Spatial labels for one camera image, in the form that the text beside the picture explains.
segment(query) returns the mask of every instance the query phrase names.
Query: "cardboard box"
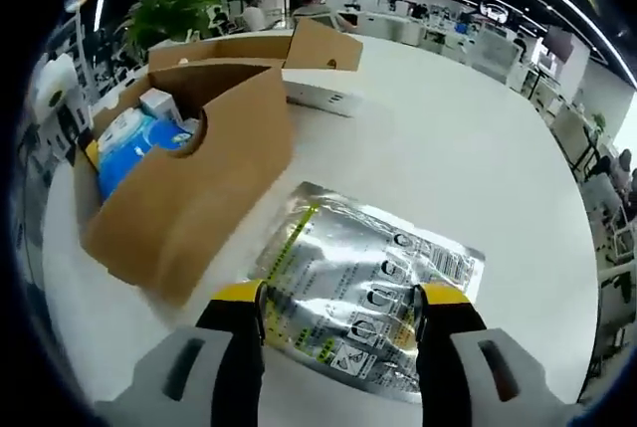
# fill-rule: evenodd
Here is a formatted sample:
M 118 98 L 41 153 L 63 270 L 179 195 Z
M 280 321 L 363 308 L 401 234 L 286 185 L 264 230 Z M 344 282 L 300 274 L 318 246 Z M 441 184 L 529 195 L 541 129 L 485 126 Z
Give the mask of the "cardboard box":
M 200 127 L 180 150 L 155 147 L 100 206 L 97 176 L 74 165 L 82 244 L 114 276 L 184 304 L 211 259 L 292 156 L 281 71 L 196 64 L 152 71 L 94 118 L 94 137 L 150 88 Z
M 302 18 L 292 36 L 249 34 L 151 49 L 148 66 L 157 70 L 197 61 L 223 64 L 239 60 L 280 67 L 284 70 L 290 103 L 354 116 L 362 101 L 356 90 L 355 74 L 349 78 L 341 74 L 335 80 L 315 77 L 325 71 L 312 71 L 313 74 L 308 75 L 300 74 L 306 71 L 297 69 L 355 72 L 361 54 L 360 41 L 312 19 Z

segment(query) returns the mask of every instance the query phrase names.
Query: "blue package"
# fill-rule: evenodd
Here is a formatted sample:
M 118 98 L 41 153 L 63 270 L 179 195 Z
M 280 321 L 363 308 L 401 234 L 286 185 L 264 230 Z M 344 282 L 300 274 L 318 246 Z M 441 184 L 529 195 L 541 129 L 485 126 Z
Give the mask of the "blue package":
M 100 192 L 107 200 L 135 165 L 158 145 L 168 150 L 181 147 L 190 133 L 173 121 L 157 119 L 129 108 L 100 137 Z

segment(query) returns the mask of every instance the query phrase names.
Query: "white desk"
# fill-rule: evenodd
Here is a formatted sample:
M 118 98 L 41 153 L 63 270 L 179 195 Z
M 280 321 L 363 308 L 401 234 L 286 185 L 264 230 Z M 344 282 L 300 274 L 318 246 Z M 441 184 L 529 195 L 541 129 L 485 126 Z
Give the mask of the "white desk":
M 309 180 L 483 251 L 476 306 L 486 324 L 505 329 L 541 362 L 560 399 L 576 400 L 595 336 L 596 264 L 557 144 L 530 103 L 505 86 L 422 50 L 357 38 L 364 43 L 357 82 L 369 100 L 365 111 L 343 118 L 292 109 L 292 164 L 211 262 L 181 313 L 151 303 L 82 251 L 72 172 L 58 169 L 44 226 L 46 295 L 89 399 L 117 396 L 142 355 L 177 324 L 195 322 L 219 286 L 245 276 L 277 210 Z M 337 84 L 342 74 L 321 76 Z M 351 389 L 266 349 L 262 426 L 415 426 L 420 409 Z

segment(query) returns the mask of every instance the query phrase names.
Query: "silver foil bag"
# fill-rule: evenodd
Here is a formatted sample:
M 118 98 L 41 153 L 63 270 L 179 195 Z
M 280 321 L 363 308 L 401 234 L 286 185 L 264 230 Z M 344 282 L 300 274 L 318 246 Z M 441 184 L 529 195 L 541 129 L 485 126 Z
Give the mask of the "silver foil bag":
M 384 397 L 420 402 L 413 287 L 475 300 L 484 256 L 311 183 L 292 194 L 257 260 L 266 341 L 308 367 Z

